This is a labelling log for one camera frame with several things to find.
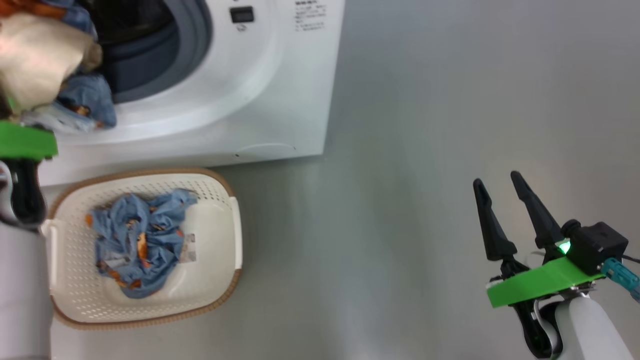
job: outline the green plastic bracket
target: green plastic bracket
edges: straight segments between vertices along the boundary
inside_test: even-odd
[[[0,121],[0,159],[42,161],[58,155],[58,143],[49,131]]]
[[[602,274],[587,275],[569,259],[560,258],[510,277],[488,288],[486,294],[496,308],[537,299],[603,277]]]

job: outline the gray floor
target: gray floor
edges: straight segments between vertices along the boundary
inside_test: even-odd
[[[520,248],[509,171],[559,222],[632,240],[640,203],[640,3],[348,0],[326,154],[217,169],[245,271],[208,315],[122,332],[53,327],[56,359],[528,359],[491,309],[471,183]],[[604,283],[636,358],[640,306]]]

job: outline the clothing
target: clothing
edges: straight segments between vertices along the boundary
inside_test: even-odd
[[[37,0],[0,0],[0,17],[9,17],[19,12],[61,20],[67,14],[65,9],[49,6]]]
[[[0,87],[15,113],[52,103],[65,79],[102,63],[100,45],[60,21],[18,13],[0,27]]]
[[[97,39],[89,12],[76,1],[42,1],[67,9],[62,21]],[[71,75],[53,104],[24,113],[21,121],[27,126],[44,126],[57,134],[82,134],[112,129],[117,119],[109,84],[102,74],[93,73]]]
[[[94,40],[98,39],[98,33],[95,30],[91,15],[89,12],[78,5],[75,0],[42,0],[43,3],[65,9],[65,16],[61,18],[62,22],[69,26],[90,34]]]
[[[150,202],[125,195],[110,209],[91,211],[100,274],[114,278],[132,299],[160,290],[180,259],[185,210],[196,202],[194,193],[177,189]]]

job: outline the green led light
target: green led light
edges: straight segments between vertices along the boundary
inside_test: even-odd
[[[571,242],[568,241],[566,243],[562,243],[560,245],[558,245],[558,247],[560,248],[560,251],[566,255],[567,252],[569,252],[569,249],[571,248]]]

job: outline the blue cloth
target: blue cloth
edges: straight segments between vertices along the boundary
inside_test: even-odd
[[[62,18],[62,22],[90,34],[95,40],[98,39],[91,15],[76,0],[43,0],[42,2],[67,9],[67,14]],[[111,129],[117,123],[111,87],[101,74],[76,74],[72,76],[53,106],[58,112],[50,111],[50,113],[57,114],[57,116],[43,117],[40,122],[45,127],[54,123],[56,129],[62,128],[58,131],[60,133],[88,133],[95,129]],[[90,114],[88,116],[78,114],[74,111],[74,108],[78,106],[88,108]],[[61,119],[60,113],[66,116]]]
[[[118,122],[111,88],[100,74],[80,74],[69,78],[53,106],[77,121],[93,124],[94,129],[112,129]],[[88,109],[87,116],[74,111],[80,106]]]
[[[180,260],[184,235],[179,231],[185,210],[196,195],[177,189],[150,202],[129,194],[106,210],[93,210],[92,227],[98,271],[114,277],[122,292],[142,299],[160,290]],[[138,255],[141,234],[147,238],[147,258]]]
[[[96,40],[98,39],[98,33],[91,20],[91,15],[89,15],[89,12],[85,8],[78,5],[75,0],[42,0],[42,2],[58,8],[67,9],[67,14],[62,18],[62,22],[92,35]]]

